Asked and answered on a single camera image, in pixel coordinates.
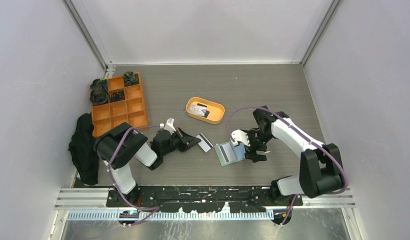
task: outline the orange tray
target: orange tray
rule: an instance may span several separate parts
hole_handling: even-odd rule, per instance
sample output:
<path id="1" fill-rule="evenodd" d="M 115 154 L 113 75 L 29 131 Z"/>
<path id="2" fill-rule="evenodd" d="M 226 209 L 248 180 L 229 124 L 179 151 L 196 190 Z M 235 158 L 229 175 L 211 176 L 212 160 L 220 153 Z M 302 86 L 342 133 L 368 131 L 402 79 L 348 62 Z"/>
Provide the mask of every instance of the orange tray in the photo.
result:
<path id="1" fill-rule="evenodd" d="M 189 107 L 190 105 L 197 105 L 197 104 L 203 104 L 207 106 L 207 110 L 209 111 L 208 117 L 204 116 L 199 116 L 194 113 L 189 112 Z M 200 97 L 192 97 L 186 105 L 186 111 L 189 116 L 191 116 L 194 119 L 199 119 L 204 122 L 210 123 L 210 124 L 218 124 L 222 121 L 222 117 L 224 116 L 225 113 L 225 108 L 223 105 L 213 102 L 213 101 L 208 101 L 206 99 L 200 98 Z"/>
<path id="2" fill-rule="evenodd" d="M 100 137 L 121 123 L 129 123 L 138 128 L 149 125 L 141 76 L 139 72 L 135 74 L 138 75 L 139 84 L 132 86 L 124 86 L 122 76 L 108 79 L 109 95 L 124 90 L 125 97 L 120 101 L 92 107 L 91 118 L 94 125 L 94 137 Z"/>

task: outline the white wall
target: white wall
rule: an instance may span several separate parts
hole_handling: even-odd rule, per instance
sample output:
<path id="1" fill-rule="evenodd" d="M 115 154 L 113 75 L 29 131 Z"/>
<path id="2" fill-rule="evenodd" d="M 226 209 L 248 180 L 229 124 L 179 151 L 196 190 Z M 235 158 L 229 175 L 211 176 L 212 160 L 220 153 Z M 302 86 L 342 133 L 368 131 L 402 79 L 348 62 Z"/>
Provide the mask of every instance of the white wall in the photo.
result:
<path id="1" fill-rule="evenodd" d="M 410 0 L 343 1 L 305 71 L 368 239 L 410 239 Z"/>
<path id="2" fill-rule="evenodd" d="M 114 64 L 298 63 L 331 0 L 77 0 Z"/>
<path id="3" fill-rule="evenodd" d="M 0 240 L 50 233 L 68 144 L 102 74 L 61 0 L 0 1 Z"/>

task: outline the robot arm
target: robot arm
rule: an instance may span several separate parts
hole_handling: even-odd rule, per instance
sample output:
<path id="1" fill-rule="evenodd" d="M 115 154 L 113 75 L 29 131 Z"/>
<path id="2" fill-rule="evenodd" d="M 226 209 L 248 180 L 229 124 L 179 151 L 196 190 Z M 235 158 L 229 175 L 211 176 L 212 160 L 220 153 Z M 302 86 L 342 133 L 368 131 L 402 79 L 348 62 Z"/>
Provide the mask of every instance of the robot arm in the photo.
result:
<path id="1" fill-rule="evenodd" d="M 147 137 L 141 132 L 133 131 L 125 138 L 124 143 L 118 151 L 111 164 L 112 178 L 123 194 L 130 202 L 138 199 L 138 186 L 131 174 L 129 161 L 136 158 L 150 170 L 156 169 L 163 162 L 163 156 L 178 149 L 185 152 L 201 140 L 190 136 L 178 127 L 173 126 L 174 119 L 170 118 L 166 124 L 161 124 L 159 130 L 150 146 Z M 131 126 L 124 122 L 116 128 L 100 136 L 94 143 L 94 150 L 99 154 L 106 166 L 114 154 L 124 133 Z"/>
<path id="2" fill-rule="evenodd" d="M 240 142 L 245 145 L 245 158 L 254 163 L 266 161 L 266 156 L 258 154 L 259 151 L 267 150 L 266 144 L 269 140 L 276 138 L 284 142 L 300 158 L 299 175 L 288 176 L 271 182 L 273 197 L 281 198 L 293 194 L 305 194 L 309 198 L 330 193 L 342 188 L 344 182 L 339 169 L 332 163 L 321 150 L 306 142 L 292 127 L 326 149 L 334 156 L 342 166 L 339 149 L 334 144 L 327 144 L 315 140 L 300 128 L 283 112 L 278 112 L 284 122 L 269 112 L 257 109 L 253 112 L 259 128 L 247 130 L 235 130 L 231 136 L 234 146 Z"/>

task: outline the gray table surface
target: gray table surface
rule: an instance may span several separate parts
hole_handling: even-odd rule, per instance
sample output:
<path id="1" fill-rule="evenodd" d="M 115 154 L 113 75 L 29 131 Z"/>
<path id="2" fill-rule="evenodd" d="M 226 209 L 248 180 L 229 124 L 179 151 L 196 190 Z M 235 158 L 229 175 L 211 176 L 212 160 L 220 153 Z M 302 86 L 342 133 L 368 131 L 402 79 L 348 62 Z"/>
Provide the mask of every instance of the gray table surface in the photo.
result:
<path id="1" fill-rule="evenodd" d="M 151 125 L 174 118 L 175 127 L 193 136 L 203 133 L 214 145 L 221 144 L 229 141 L 225 124 L 233 111 L 267 105 L 273 111 L 284 111 L 305 132 L 323 141 L 301 65 L 121 65 L 114 76 L 126 71 L 141 74 Z M 185 107 L 192 97 L 222 104 L 223 121 L 212 125 L 189 117 Z M 230 131 L 255 127 L 251 109 L 238 112 L 230 121 Z M 149 141 L 157 130 L 144 132 Z M 194 146 L 184 153 L 166 155 L 154 171 L 135 159 L 130 166 L 140 185 L 269 185 L 272 180 L 298 174 L 299 159 L 283 142 L 271 140 L 268 150 L 265 162 L 246 159 L 221 166 L 214 149 L 204 153 Z M 100 165 L 99 184 L 111 184 L 104 164 Z"/>

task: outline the black cloth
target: black cloth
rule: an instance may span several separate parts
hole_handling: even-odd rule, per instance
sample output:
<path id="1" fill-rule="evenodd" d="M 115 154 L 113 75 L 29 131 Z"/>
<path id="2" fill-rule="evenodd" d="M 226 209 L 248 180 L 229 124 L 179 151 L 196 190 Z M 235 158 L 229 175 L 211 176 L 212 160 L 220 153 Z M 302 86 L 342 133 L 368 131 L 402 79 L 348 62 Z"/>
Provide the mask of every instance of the black cloth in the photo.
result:
<path id="1" fill-rule="evenodd" d="M 91 122 L 91 114 L 85 113 L 78 118 L 72 140 L 69 143 L 69 151 L 72 162 L 80 174 L 81 181 L 88 185 L 95 185 L 99 178 L 99 156 L 93 150 L 96 140 L 92 133 L 94 130 Z"/>

